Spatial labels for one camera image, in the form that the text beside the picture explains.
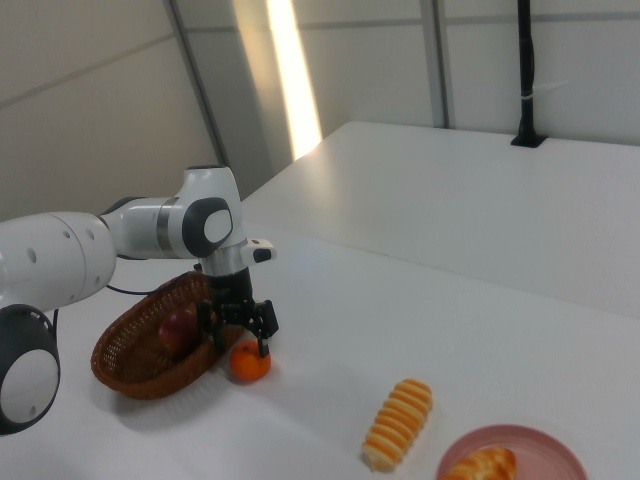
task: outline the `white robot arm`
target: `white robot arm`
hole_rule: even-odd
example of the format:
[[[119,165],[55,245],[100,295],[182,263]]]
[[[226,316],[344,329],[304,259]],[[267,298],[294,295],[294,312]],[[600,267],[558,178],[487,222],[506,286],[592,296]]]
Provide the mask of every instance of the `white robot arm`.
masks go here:
[[[266,340],[277,321],[270,302],[253,301],[248,267],[274,258],[275,250],[266,240],[247,239],[235,179],[226,167],[189,168],[174,197],[123,199],[101,216],[57,212],[2,222],[0,436],[36,423],[55,398],[55,321],[42,312],[107,286],[116,256],[199,259],[212,288],[231,292],[217,313],[237,318],[242,305],[240,324],[250,324],[268,352]]]

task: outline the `white table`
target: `white table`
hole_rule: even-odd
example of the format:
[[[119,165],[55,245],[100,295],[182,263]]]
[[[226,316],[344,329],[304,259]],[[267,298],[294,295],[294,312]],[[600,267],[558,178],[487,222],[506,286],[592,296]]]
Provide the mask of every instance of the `white table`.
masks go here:
[[[411,148],[403,146],[407,137],[415,140]],[[518,258],[510,250],[504,252],[506,257],[494,259],[500,263],[495,269],[482,270],[479,257],[500,253],[505,229],[516,240],[525,237],[509,225],[490,227],[505,218],[515,219],[517,205],[534,203],[533,193],[521,188],[525,179],[518,188],[507,180],[519,177],[516,170],[528,168],[524,159],[540,160],[536,156],[540,154],[512,150],[514,167],[506,155],[495,160],[498,153],[483,150],[489,148],[485,146],[476,158],[485,167],[467,171],[469,162],[454,155],[471,148],[465,146],[466,138],[495,143],[496,152],[502,148],[498,140],[506,139],[348,124],[245,201],[248,234],[268,238],[279,252],[275,261],[252,267],[256,299],[274,302],[281,330],[271,344],[272,371],[251,386],[231,382],[222,361],[171,397],[153,402],[124,398],[93,377],[89,359],[100,334],[137,299],[102,291],[63,309],[58,397],[38,425],[0,439],[0,477],[370,479],[372,474],[359,456],[362,438],[393,385],[415,377],[431,385],[434,410],[389,478],[431,480],[439,459],[459,436],[483,425],[518,423],[542,429],[567,444],[590,480],[636,479],[640,374],[635,364],[640,359],[640,321],[587,302],[559,299],[566,291],[533,293],[533,288],[527,292],[518,283],[507,283],[515,266],[502,262]],[[613,189],[610,197],[612,192],[604,184],[613,182],[612,175],[632,183],[638,172],[626,156],[638,158],[637,149],[559,141],[549,145],[558,149],[560,162],[564,149],[571,157],[581,149],[601,149],[614,157],[609,173],[596,168],[597,159],[585,160],[594,174],[593,201],[599,199],[607,207],[601,217],[589,218],[589,225],[600,225],[610,213],[608,208],[621,206],[616,195],[622,196]],[[409,150],[414,169],[405,168]],[[434,151],[442,157],[432,158]],[[384,167],[382,160],[389,159],[395,159],[394,168]],[[495,173],[495,162],[510,172],[501,183],[510,201],[478,222],[465,215],[480,212],[481,206],[502,205],[496,181],[485,171]],[[365,163],[371,168],[363,171]],[[538,169],[554,175],[551,164],[543,168],[541,163],[545,161],[530,167],[530,182],[547,178],[535,173]],[[433,164],[440,166],[436,173],[428,167]],[[620,171],[623,167],[628,168],[627,175]],[[567,179],[563,187],[578,190],[564,168],[558,166],[558,175]],[[326,176],[317,177],[321,172]],[[598,180],[596,173],[603,176]],[[311,181],[311,174],[316,180]],[[429,175],[422,181],[417,178],[425,174]],[[555,182],[558,193],[562,182]],[[416,192],[421,183],[427,185]],[[554,184],[547,178],[547,187]],[[630,186],[623,192],[634,195]],[[459,195],[474,201],[466,205]],[[540,202],[544,200],[548,195],[541,195]],[[552,212],[558,215],[575,207],[573,197],[556,200]],[[578,220],[567,220],[574,227],[582,225],[580,219],[586,221],[581,216],[584,210],[576,211]],[[634,234],[632,222],[622,218],[631,211],[629,207],[611,220],[615,220],[611,227],[619,228],[604,232],[611,241],[617,235]],[[480,235],[477,252],[464,250],[471,245],[466,237],[454,236],[449,243],[440,238],[444,235],[440,228],[453,234],[465,231],[469,223],[475,225],[474,235]],[[558,217],[555,226],[565,223]],[[389,225],[402,234],[389,232]],[[429,235],[420,237],[427,227]],[[542,232],[543,225],[539,227],[530,232],[550,239],[549,256],[557,254],[554,248],[565,248],[565,243],[555,242],[561,232]],[[579,236],[573,241],[583,253],[597,246],[595,240]],[[622,255],[605,243],[598,244],[603,252]],[[518,248],[531,251],[532,245],[518,244]],[[455,264],[447,262],[456,259],[456,249],[466,259],[459,263],[461,269],[479,270],[452,273]],[[558,257],[557,274],[579,271],[578,257]],[[521,277],[530,282],[548,278],[549,258],[529,260],[531,268],[539,268],[534,272],[538,277],[527,273],[527,264],[518,264]],[[427,266],[434,259],[444,265]],[[596,261],[601,264],[606,259]],[[628,262],[631,267],[615,263],[608,268],[637,275],[632,269],[637,260]],[[119,261],[112,284],[152,288],[191,265]],[[491,278],[496,272],[505,276]],[[590,282],[609,281],[608,277],[573,280],[580,282],[580,293],[594,288]],[[613,293],[610,298],[617,298]],[[633,305],[629,300],[610,309]]]

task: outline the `bread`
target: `bread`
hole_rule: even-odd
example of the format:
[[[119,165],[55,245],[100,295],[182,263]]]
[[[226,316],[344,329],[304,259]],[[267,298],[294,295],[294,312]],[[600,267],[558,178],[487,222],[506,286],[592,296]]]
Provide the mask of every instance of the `bread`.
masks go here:
[[[507,448],[476,450],[440,480],[514,480],[516,456]]]
[[[406,379],[394,387],[362,444],[372,470],[389,470],[402,460],[432,405],[431,389],[422,382]]]

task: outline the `orange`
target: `orange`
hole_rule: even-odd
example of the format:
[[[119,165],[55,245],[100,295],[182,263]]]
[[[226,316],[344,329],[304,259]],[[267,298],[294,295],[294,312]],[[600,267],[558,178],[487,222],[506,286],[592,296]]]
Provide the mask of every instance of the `orange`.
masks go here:
[[[271,368],[271,355],[261,358],[258,341],[245,340],[231,351],[229,366],[238,380],[255,382],[264,377]]]

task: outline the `black cable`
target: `black cable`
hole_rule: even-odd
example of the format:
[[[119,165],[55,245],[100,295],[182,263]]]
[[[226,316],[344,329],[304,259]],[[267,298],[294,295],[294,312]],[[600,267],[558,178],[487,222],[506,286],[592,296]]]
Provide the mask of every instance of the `black cable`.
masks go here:
[[[51,328],[53,330],[53,338],[58,338],[58,309],[56,308],[53,311],[53,326]]]
[[[169,290],[170,288],[173,288],[175,284],[182,279],[182,277],[184,277],[185,275],[188,275],[189,273],[191,272],[185,272],[181,275],[178,275],[176,278],[171,280],[171,282],[166,284],[164,287],[159,287],[159,288],[156,288],[155,290],[149,290],[148,292],[134,292],[131,290],[124,290],[122,288],[113,287],[111,285],[107,285],[107,288],[109,290],[113,290],[114,292],[124,293],[125,295],[144,295],[144,296],[153,295],[154,293],[164,292],[165,290]]]

